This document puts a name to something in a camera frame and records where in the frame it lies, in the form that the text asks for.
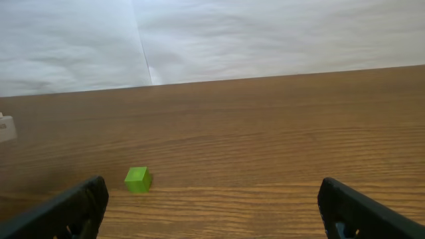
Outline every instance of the small green box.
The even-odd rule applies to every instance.
[[[151,186],[152,176],[149,174],[147,167],[130,168],[124,182],[128,191],[132,193],[147,193]]]

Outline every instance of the white backdrop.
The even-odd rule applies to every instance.
[[[423,0],[3,0],[0,31],[0,96],[425,64]]]

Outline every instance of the tabletop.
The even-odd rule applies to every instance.
[[[102,175],[99,237],[325,238],[334,177],[425,224],[425,66],[0,98],[0,220]],[[147,194],[130,167],[148,166]]]

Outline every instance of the black object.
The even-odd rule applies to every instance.
[[[329,239],[424,239],[425,227],[358,193],[325,178],[317,196]]]
[[[48,238],[93,239],[108,204],[102,177],[63,192],[52,200],[0,224],[0,239]]]

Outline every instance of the cube's side face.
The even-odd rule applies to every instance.
[[[134,167],[128,171],[125,183],[128,191],[132,193],[147,193],[152,178],[147,167]]]

